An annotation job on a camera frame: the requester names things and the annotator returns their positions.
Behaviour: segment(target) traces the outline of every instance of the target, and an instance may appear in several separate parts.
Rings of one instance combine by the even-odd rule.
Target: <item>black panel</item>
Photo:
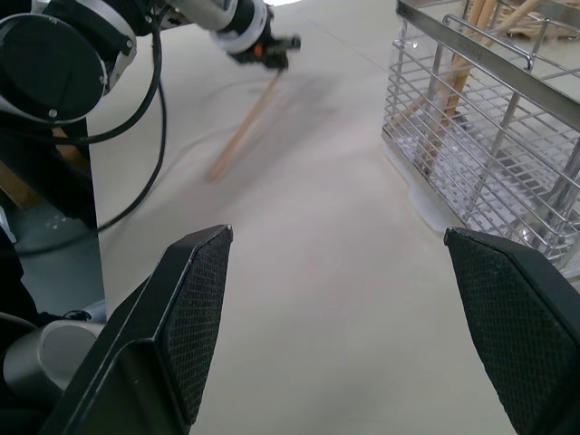
[[[446,234],[473,343],[520,435],[580,433],[580,295],[537,251]]]
[[[168,248],[115,311],[43,435],[188,433],[218,338],[231,241],[228,227],[213,227]]]

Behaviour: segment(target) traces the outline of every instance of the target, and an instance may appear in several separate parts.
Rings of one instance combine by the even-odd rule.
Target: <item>black cable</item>
[[[165,6],[163,7],[163,9],[161,9],[163,15],[165,15],[168,12],[167,10],[164,11],[164,9]],[[147,93],[145,94],[145,97],[143,98],[143,101],[141,102],[140,106],[137,108],[135,113],[133,113],[131,117],[128,118],[123,124],[121,124],[118,127],[115,127],[112,130],[106,131],[101,134],[97,134],[95,136],[87,136],[86,138],[54,138],[50,136],[41,136],[33,133],[27,133],[25,131],[10,129],[6,127],[0,127],[0,132],[16,136],[19,138],[35,140],[38,142],[49,143],[52,145],[88,146],[92,143],[105,142],[106,140],[116,138],[117,136],[121,135],[122,133],[133,127],[143,117],[149,106],[151,106],[151,102],[155,97],[155,92],[157,91],[157,87],[161,79],[161,37],[159,29],[160,21],[158,21],[158,19],[150,18],[150,16],[149,19],[151,19],[151,28],[152,28],[151,33],[153,36],[153,76],[151,77],[149,89],[147,90]]]
[[[88,231],[86,233],[80,234],[79,236],[72,237],[68,240],[64,240],[61,243],[54,244],[52,246],[41,247],[37,249],[31,249],[27,251],[16,251],[16,253],[20,257],[26,256],[39,256],[42,254],[49,254],[54,251],[59,251],[61,249],[65,249],[66,247],[70,247],[72,245],[76,245],[77,243],[83,241],[84,239],[90,238],[95,236],[102,231],[105,231],[114,225],[121,222],[124,218],[130,215],[137,207],[140,205],[141,202],[149,195],[153,184],[155,184],[155,180],[157,179],[158,175],[161,172],[161,167],[163,166],[163,160],[165,159],[165,149],[167,145],[167,104],[165,101],[165,93],[163,91],[163,86],[160,80],[160,71],[161,71],[161,64],[162,64],[162,51],[161,51],[161,37],[160,37],[160,29],[157,23],[157,20],[153,20],[152,24],[152,35],[153,35],[153,62],[154,62],[154,73],[153,73],[153,81],[156,83],[155,92],[159,92],[159,101],[161,106],[161,141],[159,144],[159,156],[157,160],[157,164],[155,165],[155,169],[151,173],[149,180],[145,184],[145,187],[140,192],[140,194],[116,217],[111,219],[110,221],[104,223],[100,227],[96,228],[93,231]]]
[[[157,24],[161,25],[161,22],[163,21],[163,18],[165,18],[165,15],[167,14],[167,12],[169,12],[169,10],[171,9],[171,5],[170,4],[166,4],[164,5],[161,10],[159,11],[159,13],[157,14]]]

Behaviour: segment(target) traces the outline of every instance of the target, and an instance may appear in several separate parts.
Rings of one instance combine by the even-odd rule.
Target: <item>metal wire basket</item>
[[[468,24],[463,7],[460,1],[399,0],[404,22],[393,43],[385,142],[466,227],[533,247],[575,280],[580,43],[546,43],[544,35],[560,26],[580,36],[580,11],[542,3],[537,11],[545,18],[530,15],[532,25],[541,20],[540,35],[515,44]],[[471,63],[460,68],[471,68],[462,92],[450,85],[458,56]],[[459,98],[450,110],[454,95]]]

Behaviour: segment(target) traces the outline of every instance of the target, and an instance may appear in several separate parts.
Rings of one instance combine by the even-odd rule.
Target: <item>white table surface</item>
[[[227,294],[197,434],[512,434],[469,338],[449,256],[381,158],[393,3],[276,8],[303,50],[243,158],[204,176],[271,78],[199,29],[168,31],[166,164],[155,191],[101,235],[112,311],[187,233],[232,224]],[[150,80],[148,40],[92,132],[124,121]],[[160,109],[92,146],[101,222],[155,164]]]

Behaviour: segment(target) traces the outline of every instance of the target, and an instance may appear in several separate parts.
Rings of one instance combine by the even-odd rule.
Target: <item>wooden chopstick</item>
[[[468,23],[477,26],[480,21],[480,17],[483,11],[487,10],[489,0],[474,0],[471,10],[468,15]],[[473,30],[466,28],[465,34],[471,34]],[[454,54],[451,60],[451,66],[459,59],[458,54]],[[467,82],[468,76],[465,78],[462,75],[458,75],[455,82],[453,83],[453,89],[458,92],[459,88],[463,89],[465,83]],[[423,146],[422,153],[420,154],[420,159],[418,163],[420,164],[421,170],[426,175],[429,175],[432,171],[433,163],[439,155],[439,150],[441,147],[441,138],[445,136],[445,130],[449,127],[451,123],[451,118],[455,115],[455,109],[459,102],[459,98],[455,93],[452,92],[450,88],[446,88],[442,91],[440,109],[445,112],[445,115],[440,116],[440,125],[436,130],[431,130],[427,136],[427,140]]]
[[[260,112],[267,106],[269,96],[272,93],[272,90],[276,87],[276,84],[280,81],[282,73],[283,71],[279,71],[274,76],[274,78],[272,79],[270,84],[268,84],[268,87],[266,88],[260,99],[254,105],[254,107],[252,108],[250,113],[246,116],[244,121],[241,123],[236,133],[234,133],[234,136],[232,136],[232,139],[229,140],[226,149],[221,153],[219,158],[216,160],[216,163],[212,167],[211,171],[208,173],[207,176],[208,181],[216,181],[223,175],[224,171],[229,165],[229,162],[232,160],[232,157],[234,157],[234,154],[241,140],[244,139],[244,136],[246,135],[248,129],[250,128],[252,123],[256,120],[257,115],[259,115]]]
[[[496,6],[498,5],[498,0],[486,0],[484,2],[483,8],[479,14],[479,17],[475,23],[469,22],[470,24],[474,24],[479,29],[487,29],[489,20],[493,15],[493,12],[496,10]],[[473,31],[471,29],[467,29],[466,34],[471,34]],[[455,84],[453,85],[453,90],[455,91],[454,94],[449,98],[449,103],[447,105],[447,110],[445,112],[447,118],[452,117],[455,115],[455,109],[459,104],[459,96],[463,92],[465,85],[469,78],[469,73],[471,72],[471,68],[466,69],[459,73],[457,78],[455,79]]]

